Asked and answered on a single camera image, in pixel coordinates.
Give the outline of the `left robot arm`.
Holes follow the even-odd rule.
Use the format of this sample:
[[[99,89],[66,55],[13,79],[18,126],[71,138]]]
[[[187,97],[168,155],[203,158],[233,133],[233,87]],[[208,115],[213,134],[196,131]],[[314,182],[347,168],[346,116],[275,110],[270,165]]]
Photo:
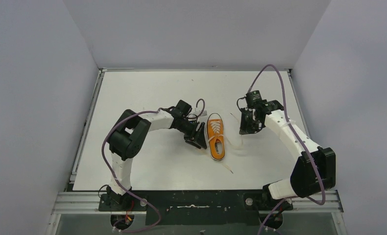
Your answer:
[[[176,106],[155,111],[136,113],[125,110],[102,143],[101,154],[107,162],[105,147],[109,148],[112,162],[107,166],[112,179],[107,186],[107,198],[119,209],[130,207],[134,197],[130,175],[133,158],[140,152],[147,134],[161,129],[175,129],[183,133],[185,143],[206,149],[205,123],[198,114],[191,114],[192,107],[183,100]]]

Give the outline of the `orange canvas sneaker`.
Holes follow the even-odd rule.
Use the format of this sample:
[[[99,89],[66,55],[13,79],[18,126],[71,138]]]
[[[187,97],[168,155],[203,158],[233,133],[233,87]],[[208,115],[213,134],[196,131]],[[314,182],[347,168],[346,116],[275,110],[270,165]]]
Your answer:
[[[212,159],[222,161],[225,157],[225,143],[224,126],[220,114],[209,114],[206,122],[206,133]]]

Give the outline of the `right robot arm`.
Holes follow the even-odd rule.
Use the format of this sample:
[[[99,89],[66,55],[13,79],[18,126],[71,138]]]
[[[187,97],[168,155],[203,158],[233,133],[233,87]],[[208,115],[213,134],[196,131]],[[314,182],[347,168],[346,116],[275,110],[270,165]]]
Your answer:
[[[271,130],[291,154],[294,167],[289,177],[263,186],[261,202],[273,209],[281,199],[308,198],[318,205],[326,202],[326,190],[336,185],[336,154],[311,140],[289,117],[279,101],[262,99],[258,90],[248,92],[240,108],[239,134]]]

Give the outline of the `cream shoelace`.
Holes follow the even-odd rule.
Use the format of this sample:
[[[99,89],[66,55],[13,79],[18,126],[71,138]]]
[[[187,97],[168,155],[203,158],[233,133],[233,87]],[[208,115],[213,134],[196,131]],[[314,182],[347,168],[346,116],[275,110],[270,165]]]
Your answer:
[[[225,132],[224,132],[224,143],[226,144],[228,144],[232,149],[234,149],[234,150],[241,150],[242,148],[243,148],[243,138],[242,137],[240,137],[240,142],[239,142],[239,144],[234,144],[234,143],[232,143],[231,142],[231,140],[229,139],[229,137],[225,134]],[[205,123],[205,136],[206,136],[206,138],[207,138],[207,133],[206,133],[206,123]],[[209,148],[209,153],[210,153],[210,147],[209,147],[209,144],[208,144],[208,138],[207,138],[207,147]],[[215,161],[215,160],[213,160],[213,161],[215,161],[216,163],[218,163],[218,164],[220,164],[220,165],[222,165],[224,168],[226,168],[231,174],[234,174],[234,172],[233,172],[233,170],[232,170],[232,168],[227,164],[227,163],[225,163],[225,161],[224,161],[224,159],[222,160],[222,161]]]

